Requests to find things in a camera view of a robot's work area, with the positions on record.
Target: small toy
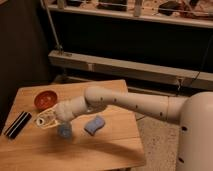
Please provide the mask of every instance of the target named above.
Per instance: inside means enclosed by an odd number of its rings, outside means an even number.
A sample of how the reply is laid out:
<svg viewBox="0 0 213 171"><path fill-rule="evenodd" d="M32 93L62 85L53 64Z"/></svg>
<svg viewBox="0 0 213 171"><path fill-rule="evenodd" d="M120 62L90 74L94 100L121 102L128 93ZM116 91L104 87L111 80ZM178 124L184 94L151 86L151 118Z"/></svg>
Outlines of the small toy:
<svg viewBox="0 0 213 171"><path fill-rule="evenodd" d="M71 138L72 137L72 126L69 122L63 122L58 125L58 135L62 138Z"/></svg>

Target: electrical cable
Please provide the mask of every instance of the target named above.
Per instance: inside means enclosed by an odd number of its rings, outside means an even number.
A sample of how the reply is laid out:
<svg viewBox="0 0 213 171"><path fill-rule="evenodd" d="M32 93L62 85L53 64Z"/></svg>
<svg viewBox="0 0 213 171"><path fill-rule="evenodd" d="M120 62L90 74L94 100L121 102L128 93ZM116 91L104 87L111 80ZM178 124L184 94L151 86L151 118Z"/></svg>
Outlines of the electrical cable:
<svg viewBox="0 0 213 171"><path fill-rule="evenodd" d="M188 84L188 86L186 86L186 87L190 88L191 85L192 85L192 84L197 80L197 78L199 77L201 71L203 70L204 65L205 65L205 62L206 62L206 58L207 58L208 53L209 53L210 45L211 45L212 41L213 41L213 34L212 34L212 35L210 36L210 38L209 38L209 41L208 41L206 50L205 50L204 55L203 55L202 63L201 63L201 66L200 66L200 69L199 69L197 75L195 76L195 78L194 78L194 79Z"/></svg>

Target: table top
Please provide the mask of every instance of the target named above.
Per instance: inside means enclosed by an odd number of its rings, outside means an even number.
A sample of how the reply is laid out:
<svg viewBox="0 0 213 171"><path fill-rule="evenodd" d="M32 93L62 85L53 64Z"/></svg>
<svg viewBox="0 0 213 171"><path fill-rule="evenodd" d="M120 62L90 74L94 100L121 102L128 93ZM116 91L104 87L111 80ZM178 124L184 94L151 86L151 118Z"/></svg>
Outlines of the table top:
<svg viewBox="0 0 213 171"><path fill-rule="evenodd" d="M124 80L20 88L3 131L22 111L30 112L33 117L14 140L0 136L0 170L94 171L145 165L142 142L131 111L108 106L97 113L106 124L95 136L90 136L84 125L97 114L74 119L72 139L59 137L57 128L42 130L34 124L38 114L34 98L38 93L53 90L61 101L83 95L84 89L91 85L127 91Z"/></svg>

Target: red bowl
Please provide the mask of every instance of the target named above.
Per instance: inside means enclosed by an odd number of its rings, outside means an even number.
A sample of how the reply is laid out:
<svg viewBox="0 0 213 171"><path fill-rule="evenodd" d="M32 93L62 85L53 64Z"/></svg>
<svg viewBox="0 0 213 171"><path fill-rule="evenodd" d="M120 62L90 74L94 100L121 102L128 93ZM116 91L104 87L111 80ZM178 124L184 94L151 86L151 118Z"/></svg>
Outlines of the red bowl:
<svg viewBox="0 0 213 171"><path fill-rule="evenodd" d="M54 91L47 90L39 93L35 99L34 104L37 109L45 110L53 107L57 103L57 94Z"/></svg>

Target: sponge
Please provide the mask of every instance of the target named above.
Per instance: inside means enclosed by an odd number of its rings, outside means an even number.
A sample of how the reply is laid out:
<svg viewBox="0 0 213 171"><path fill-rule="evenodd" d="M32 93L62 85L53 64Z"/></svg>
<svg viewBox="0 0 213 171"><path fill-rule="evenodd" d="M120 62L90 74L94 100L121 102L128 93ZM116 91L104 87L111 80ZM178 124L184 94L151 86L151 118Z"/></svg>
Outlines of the sponge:
<svg viewBox="0 0 213 171"><path fill-rule="evenodd" d="M95 132L101 129L104 125L104 119L97 115L93 120L86 123L84 130L93 136L95 135Z"/></svg>

